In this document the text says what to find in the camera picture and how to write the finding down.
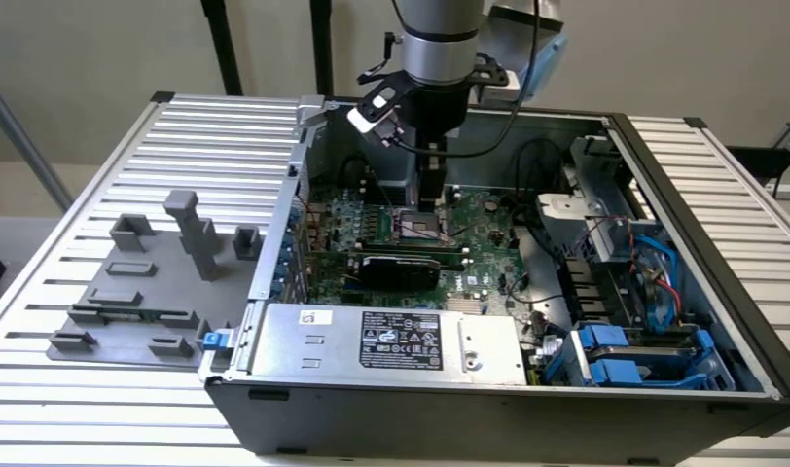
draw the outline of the warning label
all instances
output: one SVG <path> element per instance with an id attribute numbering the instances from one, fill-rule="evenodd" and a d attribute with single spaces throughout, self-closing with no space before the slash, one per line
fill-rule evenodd
<path id="1" fill-rule="evenodd" d="M 365 311 L 361 364 L 367 368 L 443 370 L 438 315 Z"/>

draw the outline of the black pole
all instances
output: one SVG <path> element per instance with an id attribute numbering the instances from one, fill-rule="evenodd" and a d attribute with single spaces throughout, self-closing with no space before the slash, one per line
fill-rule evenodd
<path id="1" fill-rule="evenodd" d="M 331 0 L 309 0 L 309 6 L 313 15 L 318 94 L 334 95 L 334 71 L 331 69 Z"/>
<path id="2" fill-rule="evenodd" d="M 205 10 L 205 16 L 211 26 L 211 36 L 214 37 L 214 49 L 217 49 L 217 61 L 219 62 L 225 93 L 227 95 L 243 95 L 239 68 L 237 67 L 237 54 L 234 53 L 234 41 L 230 38 L 230 26 L 227 25 L 225 0 L 202 0 L 202 10 Z"/>

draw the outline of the white wall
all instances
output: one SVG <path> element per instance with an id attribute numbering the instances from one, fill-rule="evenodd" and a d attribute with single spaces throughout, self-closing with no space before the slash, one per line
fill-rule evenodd
<path id="1" fill-rule="evenodd" d="M 314 92 L 309 1 L 227 3 L 246 92 Z M 790 0 L 563 6 L 570 46 L 535 105 L 698 116 L 727 143 L 770 142 L 790 121 Z M 338 94 L 361 94 L 395 28 L 389 0 L 334 0 Z M 199 0 L 0 0 L 0 90 L 53 161 L 99 163 L 154 90 L 223 92 Z"/>

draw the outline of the green circuit board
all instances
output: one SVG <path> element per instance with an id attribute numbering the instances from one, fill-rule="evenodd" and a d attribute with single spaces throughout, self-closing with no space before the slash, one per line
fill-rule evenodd
<path id="1" fill-rule="evenodd" d="M 479 313 L 506 314 L 509 298 L 499 291 L 499 276 L 505 274 L 513 284 L 523 272 L 523 263 L 519 250 L 511 247 L 514 222 L 509 209 L 499 206 L 503 195 L 463 189 L 455 204 L 437 209 L 437 216 L 443 219 L 442 234 L 430 238 L 403 230 L 411 236 L 399 235 L 398 219 L 405 219 L 406 212 L 413 215 L 403 208 L 365 204 L 361 196 L 349 191 L 321 192 L 314 203 L 327 206 L 329 214 L 321 217 L 318 231 L 327 232 L 331 239 L 322 242 L 329 248 L 315 248 L 309 256 L 311 303 L 426 309 L 454 309 L 453 304 L 467 305 L 467 309 Z M 486 210 L 486 203 L 494 212 Z M 363 249 L 357 248 L 358 240 L 363 241 Z M 349 265 L 367 251 L 374 255 L 439 261 L 443 270 L 435 290 L 419 293 L 366 290 Z"/>

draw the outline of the white sticker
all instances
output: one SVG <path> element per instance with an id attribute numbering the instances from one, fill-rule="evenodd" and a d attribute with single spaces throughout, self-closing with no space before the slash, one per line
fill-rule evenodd
<path id="1" fill-rule="evenodd" d="M 331 310 L 330 309 L 302 309 L 301 310 L 301 324 L 331 324 Z"/>

